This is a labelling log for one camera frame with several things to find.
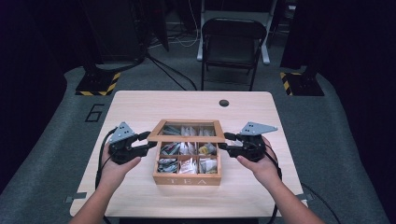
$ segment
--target wooden box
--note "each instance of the wooden box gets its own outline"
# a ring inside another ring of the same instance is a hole
[[[218,120],[163,119],[148,140],[158,142],[153,173],[157,185],[220,184],[218,143],[223,143],[225,138]]]

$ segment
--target black chair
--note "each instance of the black chair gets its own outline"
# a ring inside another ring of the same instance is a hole
[[[253,69],[250,82],[225,82],[249,85],[251,91],[262,53],[262,43],[267,36],[265,27],[257,21],[214,18],[204,24],[201,32],[203,39],[201,91],[204,90],[205,81],[224,82],[206,78],[205,71],[208,71],[208,66],[247,69],[247,77]]]

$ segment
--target chair leg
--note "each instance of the chair leg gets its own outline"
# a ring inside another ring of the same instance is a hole
[[[205,63],[203,60],[201,65],[201,91],[204,90],[204,80],[205,80]]]
[[[250,87],[249,87],[249,91],[253,90],[253,83],[254,83],[254,78],[256,77],[256,71],[257,71],[257,64],[253,69],[253,74],[251,75],[251,80],[250,80]]]
[[[273,39],[274,39],[274,35],[275,35],[275,33],[276,33],[276,28],[277,28],[277,26],[278,26],[278,24],[274,27],[274,31],[271,33],[271,36],[268,36],[268,38],[267,38],[267,48],[268,48],[268,49],[271,48],[272,41],[273,41]]]

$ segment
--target black cable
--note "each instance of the black cable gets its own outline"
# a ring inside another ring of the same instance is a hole
[[[155,62],[154,60],[152,60],[151,58],[149,58],[155,65],[157,65],[157,67],[159,67],[161,70],[163,70],[163,72],[165,72],[165,74],[167,75],[167,76],[169,76],[172,80],[174,80],[174,82],[181,88],[181,89],[183,89],[183,91],[186,91],[186,89],[182,86],[182,85],[180,85],[180,83],[178,83],[173,77],[171,77],[171,75],[169,75],[169,73],[167,73],[163,68],[161,68],[158,64],[157,64],[157,62]]]
[[[180,43],[180,42],[182,42],[183,40],[183,38],[187,38],[187,37],[189,37],[189,38],[195,38],[195,40],[190,40],[190,42],[192,42],[192,41],[197,41],[197,40],[199,40],[200,39],[200,36],[198,35],[198,37],[197,37],[197,35],[194,35],[194,36],[192,36],[192,35],[190,35],[187,31],[181,31],[181,32],[179,32],[178,34],[173,34],[173,35],[168,35],[167,36],[167,39],[168,39],[168,41],[172,41],[172,40],[176,40],[177,42],[169,42],[170,44],[171,43]],[[154,48],[154,47],[157,47],[157,46],[159,46],[159,45],[161,45],[161,42],[160,42],[160,40],[158,39],[158,38],[156,38],[156,37],[153,37],[151,40],[150,40],[150,43],[149,43],[149,45],[148,45],[148,48],[150,49],[150,48]]]
[[[332,215],[334,216],[335,220],[337,220],[337,223],[341,224],[340,219],[338,218],[338,216],[335,214],[335,212],[332,210],[332,208],[330,207],[330,205],[322,198],[320,197],[319,194],[317,194],[315,191],[313,191],[310,187],[308,187],[305,183],[301,183],[301,185],[306,188],[309,189],[309,191],[311,191],[315,196],[317,196],[326,206],[327,208],[329,208],[330,212],[332,212]]]
[[[274,152],[274,150],[268,146],[267,144],[265,144],[265,147],[268,147],[271,149],[271,151],[274,153],[275,158],[273,158],[272,156],[270,156],[270,154],[268,154],[268,152],[264,151],[264,155],[268,157],[268,159],[270,159],[270,161],[274,164],[276,170],[277,170],[277,175],[279,176],[280,180],[282,180],[282,170],[279,167],[279,163],[277,162],[277,156]],[[271,216],[271,219],[268,221],[268,224],[272,224],[274,223],[275,219],[276,219],[276,213],[277,213],[277,206],[276,204],[274,205],[274,211],[273,214]]]
[[[110,155],[110,157],[108,157],[108,159],[102,165],[103,149],[105,148],[105,144],[106,144],[107,138],[111,134],[113,134],[116,130],[117,130],[117,127],[106,134],[105,138],[103,139],[102,145],[100,147],[98,171],[96,172],[96,179],[95,179],[95,189],[97,189],[98,186],[99,186],[99,182],[100,182],[100,179],[102,177],[103,168],[105,167],[105,165],[108,162],[108,160],[110,160],[110,158],[117,152],[117,151],[115,151],[112,155]],[[106,216],[103,216],[103,220],[105,221],[106,224],[111,224],[110,220],[108,220],[108,218]]]
[[[151,55],[149,55],[148,53],[146,54],[146,57],[147,57],[148,59],[150,59],[154,64],[156,64],[159,68],[161,68],[161,67],[159,66],[159,64],[160,64],[160,65],[166,67],[167,69],[173,71],[173,72],[176,73],[177,75],[183,77],[184,79],[186,79],[187,81],[190,82],[190,84],[194,87],[194,89],[195,89],[196,91],[198,91],[198,89],[197,89],[197,87],[195,86],[194,82],[193,82],[191,79],[189,79],[188,77],[186,77],[186,76],[184,76],[183,74],[181,74],[181,73],[180,73],[179,71],[177,71],[175,68],[172,68],[172,67],[170,67],[169,65],[167,65],[167,64],[165,64],[165,63],[162,63],[161,61],[159,61],[159,60],[157,60],[157,59],[151,57]],[[183,87],[182,87],[173,77],[171,77],[163,68],[161,68],[161,69],[165,72],[166,75],[168,75],[170,78],[172,78],[172,79],[176,82],[176,84],[177,84],[181,89],[183,89],[184,91],[186,91],[186,89],[183,88]]]

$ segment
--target black curtain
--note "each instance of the black curtain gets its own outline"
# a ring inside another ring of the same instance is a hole
[[[343,104],[361,161],[396,222],[396,2],[299,0],[282,67],[314,66]]]
[[[30,153],[64,97],[64,73],[81,66],[67,37],[74,29],[97,63],[99,53],[78,0],[0,2],[0,192]]]

